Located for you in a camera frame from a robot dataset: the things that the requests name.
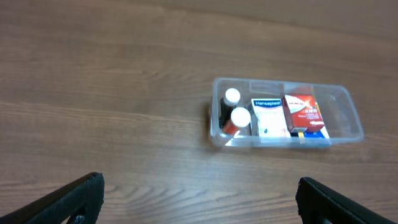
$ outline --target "transparent tray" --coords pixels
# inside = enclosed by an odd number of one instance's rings
[[[228,88],[239,90],[237,106],[247,107],[252,98],[283,98],[284,95],[313,95],[319,105],[329,139],[325,138],[264,138],[251,135],[250,125],[233,135],[225,134],[218,124],[220,99]],[[334,144],[363,140],[364,132],[355,105],[346,88],[339,85],[218,78],[213,83],[210,138],[221,147],[330,147]]]

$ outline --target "round white cap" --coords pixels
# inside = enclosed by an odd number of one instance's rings
[[[229,88],[225,92],[224,102],[228,106],[235,106],[238,104],[239,100],[241,99],[241,94],[235,88]]]
[[[250,112],[243,107],[237,107],[232,110],[231,121],[238,128],[244,128],[250,124]]]

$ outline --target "wooden surface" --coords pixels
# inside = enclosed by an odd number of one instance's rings
[[[309,176],[398,222],[398,2],[0,1],[0,216],[91,172],[98,223],[300,223]],[[208,141],[216,77],[344,85],[365,141]]]

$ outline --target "red and white box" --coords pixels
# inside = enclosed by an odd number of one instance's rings
[[[285,95],[282,105],[291,133],[314,133],[325,125],[312,95]]]

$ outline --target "bottle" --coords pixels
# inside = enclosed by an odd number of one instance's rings
[[[229,119],[225,124],[223,132],[225,134],[234,135],[237,131],[239,131],[239,129],[249,125],[250,121],[250,112],[243,107],[237,107],[232,110],[231,119]]]
[[[232,110],[236,107],[240,99],[241,94],[235,88],[227,89],[225,96],[220,99],[220,115],[218,116],[218,124],[221,129],[231,118]]]

